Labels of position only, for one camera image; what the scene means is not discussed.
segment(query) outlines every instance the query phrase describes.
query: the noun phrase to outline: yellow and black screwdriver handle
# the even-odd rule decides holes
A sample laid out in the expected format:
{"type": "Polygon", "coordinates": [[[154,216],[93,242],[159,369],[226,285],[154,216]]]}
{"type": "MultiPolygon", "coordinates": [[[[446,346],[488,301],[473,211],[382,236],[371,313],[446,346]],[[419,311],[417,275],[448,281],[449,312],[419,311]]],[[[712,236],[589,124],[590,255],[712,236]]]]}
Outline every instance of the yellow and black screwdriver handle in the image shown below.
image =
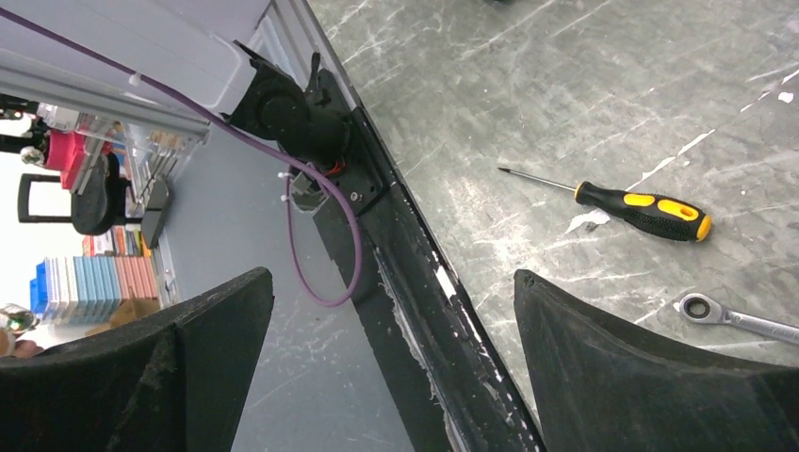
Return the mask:
{"type": "Polygon", "coordinates": [[[696,206],[662,195],[609,190],[583,182],[575,188],[575,201],[598,207],[633,227],[669,240],[701,242],[712,219],[696,206]]]}

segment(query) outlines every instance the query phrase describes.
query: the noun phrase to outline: stacked boxes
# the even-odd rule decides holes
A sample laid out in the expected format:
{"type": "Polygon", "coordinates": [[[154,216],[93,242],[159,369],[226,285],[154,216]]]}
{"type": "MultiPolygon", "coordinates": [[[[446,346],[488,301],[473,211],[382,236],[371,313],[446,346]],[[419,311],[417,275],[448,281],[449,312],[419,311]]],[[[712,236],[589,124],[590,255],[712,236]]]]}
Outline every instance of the stacked boxes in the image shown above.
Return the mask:
{"type": "Polygon", "coordinates": [[[30,282],[31,311],[43,323],[103,323],[121,303],[157,298],[155,274],[145,257],[47,258],[30,282]]]}
{"type": "Polygon", "coordinates": [[[114,226],[107,233],[83,238],[84,256],[144,256],[152,253],[144,243],[141,230],[127,230],[123,226],[114,226]]]}

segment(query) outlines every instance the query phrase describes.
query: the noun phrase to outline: ratchet wrench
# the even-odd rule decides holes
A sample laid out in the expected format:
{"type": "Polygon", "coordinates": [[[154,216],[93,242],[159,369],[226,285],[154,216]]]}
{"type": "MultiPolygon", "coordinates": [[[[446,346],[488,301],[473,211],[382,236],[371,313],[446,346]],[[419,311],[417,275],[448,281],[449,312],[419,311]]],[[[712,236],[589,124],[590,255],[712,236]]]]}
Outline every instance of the ratchet wrench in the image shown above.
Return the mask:
{"type": "Polygon", "coordinates": [[[679,303],[679,311],[693,323],[729,325],[799,346],[799,328],[727,309],[702,294],[686,295],[679,303]]]}

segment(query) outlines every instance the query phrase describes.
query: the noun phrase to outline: metal frame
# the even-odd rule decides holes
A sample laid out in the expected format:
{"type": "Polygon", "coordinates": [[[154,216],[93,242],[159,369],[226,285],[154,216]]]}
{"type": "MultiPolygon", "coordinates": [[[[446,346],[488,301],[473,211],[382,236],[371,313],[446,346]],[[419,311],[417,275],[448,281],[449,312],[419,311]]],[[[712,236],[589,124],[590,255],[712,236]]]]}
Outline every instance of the metal frame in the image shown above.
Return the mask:
{"type": "MultiPolygon", "coordinates": [[[[366,258],[352,301],[412,443],[419,450],[457,444],[464,450],[545,450],[469,295],[362,106],[352,111],[351,123],[385,187],[359,215],[366,258]]],[[[322,205],[314,221],[349,283],[347,221],[333,202],[322,205]]]]}
{"type": "Polygon", "coordinates": [[[126,97],[119,89],[2,49],[0,92],[65,106],[102,118],[154,128],[169,128],[197,139],[204,139],[208,133],[208,123],[205,120],[126,97]]]}

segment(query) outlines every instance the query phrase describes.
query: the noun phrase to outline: scratched gray floor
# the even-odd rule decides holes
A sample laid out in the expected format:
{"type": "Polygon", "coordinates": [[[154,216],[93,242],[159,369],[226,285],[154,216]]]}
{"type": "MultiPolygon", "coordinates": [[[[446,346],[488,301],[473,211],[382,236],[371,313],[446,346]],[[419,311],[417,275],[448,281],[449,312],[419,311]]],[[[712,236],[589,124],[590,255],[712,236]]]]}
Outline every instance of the scratched gray floor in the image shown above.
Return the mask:
{"type": "Polygon", "coordinates": [[[799,324],[794,0],[311,5],[531,405],[518,267],[688,344],[799,365],[799,348],[672,307],[700,291],[799,324]],[[497,164],[683,197],[715,230],[698,246],[591,231],[601,217],[497,164]]]}

